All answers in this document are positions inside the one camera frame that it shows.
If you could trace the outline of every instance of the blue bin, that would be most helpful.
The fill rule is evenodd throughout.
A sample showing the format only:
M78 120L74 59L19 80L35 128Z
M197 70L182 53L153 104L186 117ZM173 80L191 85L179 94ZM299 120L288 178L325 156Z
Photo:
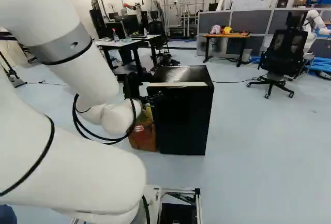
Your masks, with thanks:
M331 3L331 0L321 0L321 1L319 1L319 3L330 4Z

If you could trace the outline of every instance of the wooden desk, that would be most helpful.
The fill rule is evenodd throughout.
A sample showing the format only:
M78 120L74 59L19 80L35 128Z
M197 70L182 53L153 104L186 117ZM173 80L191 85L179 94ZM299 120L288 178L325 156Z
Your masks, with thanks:
M206 55L205 55L205 60L203 61L206 63L211 56L208 56L209 52L209 41L211 38L239 38L242 39L242 47L240 49L240 55L239 55L239 60L237 63L237 67L239 67L242 64L242 59L243 59L243 52L246 46L246 39L250 37L250 33L230 33L230 34L204 34L202 37L205 37L207 39L206 41Z

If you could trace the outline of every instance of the desk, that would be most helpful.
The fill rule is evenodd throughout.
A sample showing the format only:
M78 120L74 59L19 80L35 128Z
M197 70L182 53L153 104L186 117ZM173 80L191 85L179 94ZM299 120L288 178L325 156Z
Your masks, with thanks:
M148 41L150 46L151 46L151 51L152 51L152 60L153 60L153 64L154 67L151 70L155 70L155 68L157 67L157 60L156 60L156 50L155 50L155 46L154 43L151 42L151 40L161 37L160 34L148 34L146 38L138 38L138 37L133 37L132 40L141 40L141 41Z
M134 56L134 61L136 63L136 68L137 68L137 74L140 78L143 76L143 68L140 63L139 55L138 55L138 43L140 43L140 40L133 40L131 42L122 42L122 41L95 41L95 44L97 46L100 46L103 49L104 56L106 58L106 61L111 68L111 70L114 72L115 76L118 76L119 81L122 81L120 77L125 77L125 73L116 73L113 63L111 61L110 55L108 51L110 50L121 50L121 49L129 49L133 51L133 56ZM130 64L133 61L127 61L123 62L123 65Z
M240 55L239 55L239 60L237 63L237 67L239 67L242 64L242 59L243 59L243 52L246 46L246 39L250 37L250 33L230 33L230 34L205 34L202 35L202 37L205 37L207 39L206 41L206 55L205 55L205 60L203 61L206 63L211 57L208 56L209 52L209 40L211 38L239 38L242 39L242 47L240 49Z

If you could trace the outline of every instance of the table leg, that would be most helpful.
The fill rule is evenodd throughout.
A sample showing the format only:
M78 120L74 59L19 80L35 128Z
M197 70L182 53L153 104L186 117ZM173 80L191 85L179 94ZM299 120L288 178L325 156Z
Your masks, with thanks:
M242 64L242 59L243 59L243 53L244 53L244 49L245 49L245 46L246 46L246 38L242 38L242 47L240 49L240 55L239 55L239 60L238 60L238 63L237 63L237 67L240 67L240 65Z
M206 52L205 52L205 60L203 61L204 63L206 63L209 60L208 57L208 52L209 52L209 40L210 38L206 38Z
M138 54L138 49L135 48L132 51L133 51L134 61L136 62L137 74L138 74L139 77L141 77L142 74L143 74L143 68L141 67L139 54Z
M152 60L153 60L153 65L154 65L153 68L151 69L151 71L155 71L156 67L157 67L155 46L154 46L153 42L150 42L149 44L151 45Z
M112 60L110 58L109 52L108 52L108 47L102 47L104 57L106 58L107 64L109 65L110 69L113 70L114 66L112 63Z

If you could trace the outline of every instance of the black box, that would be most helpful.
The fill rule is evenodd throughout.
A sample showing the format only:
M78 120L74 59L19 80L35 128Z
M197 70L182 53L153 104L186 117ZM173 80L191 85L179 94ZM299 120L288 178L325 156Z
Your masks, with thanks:
M160 153L205 155L214 94L206 66L158 67L147 92L164 95L152 108Z

